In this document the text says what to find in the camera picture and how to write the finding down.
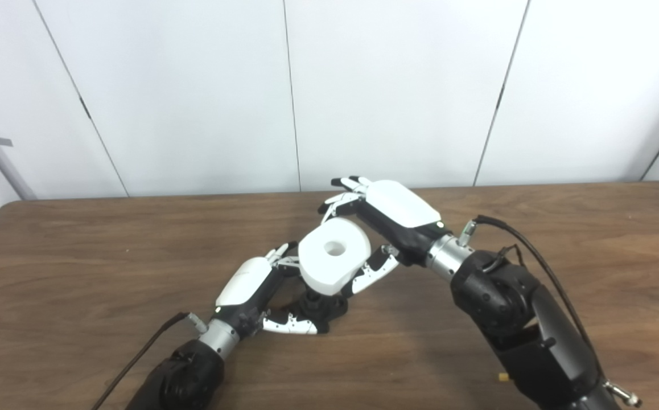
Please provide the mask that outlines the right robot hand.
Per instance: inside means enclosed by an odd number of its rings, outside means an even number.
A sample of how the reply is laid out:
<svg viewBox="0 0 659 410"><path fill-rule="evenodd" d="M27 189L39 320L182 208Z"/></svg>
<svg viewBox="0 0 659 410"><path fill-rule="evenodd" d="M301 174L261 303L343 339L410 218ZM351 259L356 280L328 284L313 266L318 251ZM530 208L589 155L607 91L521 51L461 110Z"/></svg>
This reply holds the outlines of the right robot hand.
<svg viewBox="0 0 659 410"><path fill-rule="evenodd" d="M437 251L451 239L440 213L397 181L353 175L334 178L331 184L345 192L320 205L322 221L355 215L387 240L342 286L340 293L345 298L363 291L397 265L432 268Z"/></svg>

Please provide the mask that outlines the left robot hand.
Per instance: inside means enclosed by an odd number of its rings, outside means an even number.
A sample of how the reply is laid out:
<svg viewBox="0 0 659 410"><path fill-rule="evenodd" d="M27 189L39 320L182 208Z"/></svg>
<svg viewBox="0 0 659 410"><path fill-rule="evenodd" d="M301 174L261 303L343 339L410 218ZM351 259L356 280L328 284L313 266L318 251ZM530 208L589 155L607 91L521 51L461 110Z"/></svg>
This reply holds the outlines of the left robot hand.
<svg viewBox="0 0 659 410"><path fill-rule="evenodd" d="M244 262L217 298L212 321L228 325L239 339L253 337L260 330L274 333L324 334L329 325L300 313L298 304L277 310L268 306L287 278L300 274L299 259L288 253L298 244L285 243L267 255Z"/></svg>

